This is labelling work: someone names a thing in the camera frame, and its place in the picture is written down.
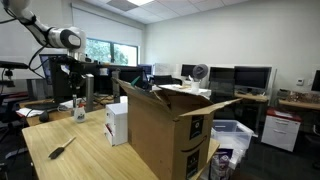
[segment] ceiling light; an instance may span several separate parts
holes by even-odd
[[[135,4],[135,5],[141,6],[141,5],[147,4],[147,3],[154,1],[154,0],[128,0],[128,1]]]

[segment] plastic bin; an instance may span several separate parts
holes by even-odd
[[[220,148],[249,148],[253,131],[236,120],[214,120],[211,138],[220,142]]]

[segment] ceiling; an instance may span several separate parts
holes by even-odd
[[[143,24],[150,24],[221,8],[223,6],[238,4],[248,0],[154,0],[139,7],[126,0],[82,1],[139,21]]]

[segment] small bottle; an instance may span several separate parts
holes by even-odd
[[[77,123],[82,123],[86,120],[86,111],[84,110],[83,104],[79,104],[79,107],[74,110],[73,118]]]

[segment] wall outlet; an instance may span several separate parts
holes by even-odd
[[[303,78],[298,78],[297,79],[297,82],[296,82],[297,86],[303,86],[303,83],[304,83],[304,79]]]
[[[309,79],[308,80],[308,86],[312,86],[312,84],[313,84],[313,79]]]

